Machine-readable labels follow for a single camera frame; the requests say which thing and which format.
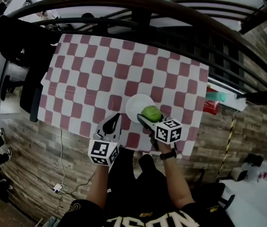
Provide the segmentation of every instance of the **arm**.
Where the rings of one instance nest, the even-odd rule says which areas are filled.
[[[105,208],[107,197],[108,166],[97,166],[94,180],[90,186],[86,200],[95,203],[101,209]]]
[[[158,146],[162,154],[171,152],[170,145],[158,141]],[[172,203],[179,209],[186,204],[194,203],[189,186],[177,165],[176,159],[172,157],[164,160],[164,168]]]

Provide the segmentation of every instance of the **wood-patterned floor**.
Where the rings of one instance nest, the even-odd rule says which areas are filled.
[[[221,107],[217,115],[203,114],[190,160],[178,161],[189,183],[202,168],[205,169],[204,182],[214,180],[224,157],[233,113]],[[240,166],[250,152],[267,159],[267,106],[248,106],[243,112],[236,113],[235,118],[231,148],[220,176],[226,176],[233,167]],[[2,166],[15,189],[10,195],[11,200],[37,220],[46,220],[52,215],[61,217],[72,201],[66,195],[60,201],[61,196],[51,190],[56,183],[62,182],[63,177],[60,164],[61,130],[43,122],[30,122],[28,118],[3,120],[0,127],[5,129],[8,147],[13,149],[12,161]],[[96,166],[87,156],[87,139],[62,131],[62,142],[64,183],[69,187],[66,192],[71,192],[92,177]],[[133,163],[136,175],[140,173],[137,158],[135,156]],[[164,171],[157,157],[155,163],[159,170]],[[90,183],[79,187],[74,195],[84,198],[89,186]]]

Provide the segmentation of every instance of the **chair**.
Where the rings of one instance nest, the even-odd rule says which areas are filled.
[[[208,211],[209,217],[215,223],[222,223],[223,226],[234,227],[232,220],[226,213],[226,210],[231,205],[235,195],[232,195],[228,200],[222,198],[225,189],[223,183],[209,183],[200,186],[204,177],[205,171],[201,171],[201,176],[198,179],[194,189],[191,191],[193,199]]]
[[[10,82],[5,78],[4,92],[10,86],[23,86],[20,106],[37,122],[38,106],[43,86],[41,80],[47,72],[55,46],[61,35],[46,28],[19,19],[0,17],[0,52],[8,61],[29,68],[25,81]]]
[[[21,87],[24,85],[24,81],[10,81],[10,76],[7,75],[4,78],[2,89],[1,89],[1,95],[0,98],[2,101],[5,100],[6,93],[9,92],[12,93],[16,87]]]

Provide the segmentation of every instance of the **checkered tablecloth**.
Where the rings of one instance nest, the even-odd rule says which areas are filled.
[[[63,35],[53,55],[38,119],[92,138],[106,116],[122,114],[120,144],[152,152],[148,134],[125,113],[127,100],[149,95],[156,106],[184,125],[177,143],[190,156],[205,100],[208,66],[166,50],[114,38]]]

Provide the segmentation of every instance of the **white cable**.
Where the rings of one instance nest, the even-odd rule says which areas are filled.
[[[235,111],[235,112],[233,113],[233,115],[232,115],[233,118],[234,118],[234,114],[236,114],[238,111],[239,111],[239,110],[237,110],[237,111]]]
[[[63,154],[63,143],[62,143],[62,129],[61,130],[61,157],[60,157],[60,163],[62,165],[62,169],[63,169],[63,179],[62,179],[62,187],[65,188],[65,189],[69,189],[68,186],[64,185],[64,178],[65,178],[65,170],[64,170],[64,165],[63,165],[63,162],[62,162],[62,154]]]

